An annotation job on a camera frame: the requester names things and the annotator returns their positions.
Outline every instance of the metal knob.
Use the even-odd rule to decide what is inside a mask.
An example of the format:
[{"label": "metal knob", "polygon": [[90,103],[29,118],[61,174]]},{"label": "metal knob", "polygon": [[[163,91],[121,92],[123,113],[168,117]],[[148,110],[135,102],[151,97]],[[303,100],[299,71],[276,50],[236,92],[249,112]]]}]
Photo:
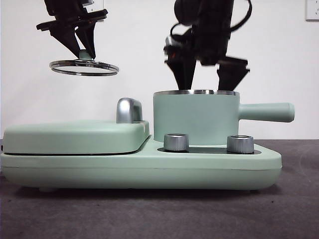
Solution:
[{"label": "metal knob", "polygon": [[188,134],[169,133],[164,136],[164,149],[168,151],[188,151]]},{"label": "metal knob", "polygon": [[233,153],[253,153],[254,138],[246,135],[233,135],[227,137],[227,151]]}]

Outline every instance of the chrome handle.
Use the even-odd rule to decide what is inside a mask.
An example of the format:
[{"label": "chrome handle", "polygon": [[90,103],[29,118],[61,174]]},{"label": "chrome handle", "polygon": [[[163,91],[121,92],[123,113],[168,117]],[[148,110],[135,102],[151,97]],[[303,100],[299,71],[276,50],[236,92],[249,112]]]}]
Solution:
[{"label": "chrome handle", "polygon": [[116,123],[142,121],[142,104],[132,98],[121,98],[116,110]]}]

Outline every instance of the metal ring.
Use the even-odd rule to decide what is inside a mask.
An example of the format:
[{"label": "metal ring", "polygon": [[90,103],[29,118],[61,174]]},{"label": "metal ring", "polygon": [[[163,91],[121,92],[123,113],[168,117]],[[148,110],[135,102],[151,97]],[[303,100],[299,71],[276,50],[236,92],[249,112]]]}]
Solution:
[{"label": "metal ring", "polygon": [[[79,72],[79,71],[67,71],[57,69],[57,67],[92,67],[92,68],[99,68],[104,70],[109,70],[111,72]],[[63,61],[53,61],[50,63],[50,68],[52,71],[67,75],[75,75],[75,76],[114,76],[119,72],[119,68],[117,66],[92,61],[92,60],[63,60]]]},{"label": "metal ring", "polygon": [[235,91],[216,91],[216,90],[178,90],[178,91],[160,91],[155,92],[154,96],[159,95],[227,95],[239,96]]}]

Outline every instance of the gray floor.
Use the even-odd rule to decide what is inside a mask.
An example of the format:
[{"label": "gray floor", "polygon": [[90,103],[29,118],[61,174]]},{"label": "gray floor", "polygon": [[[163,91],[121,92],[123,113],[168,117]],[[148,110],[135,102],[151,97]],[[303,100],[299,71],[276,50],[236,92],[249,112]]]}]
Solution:
[{"label": "gray floor", "polygon": [[319,140],[257,140],[283,156],[276,185],[223,190],[59,190],[1,177],[2,239],[319,238]]}]

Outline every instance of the green pot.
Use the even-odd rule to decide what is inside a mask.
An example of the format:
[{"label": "green pot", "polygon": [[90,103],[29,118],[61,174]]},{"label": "green pot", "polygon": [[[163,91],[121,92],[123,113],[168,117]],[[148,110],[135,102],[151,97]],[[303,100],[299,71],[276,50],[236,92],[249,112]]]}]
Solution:
[{"label": "green pot", "polygon": [[291,122],[290,103],[241,105],[233,91],[183,90],[154,94],[154,139],[185,133],[192,145],[222,145],[238,134],[239,120]]}]

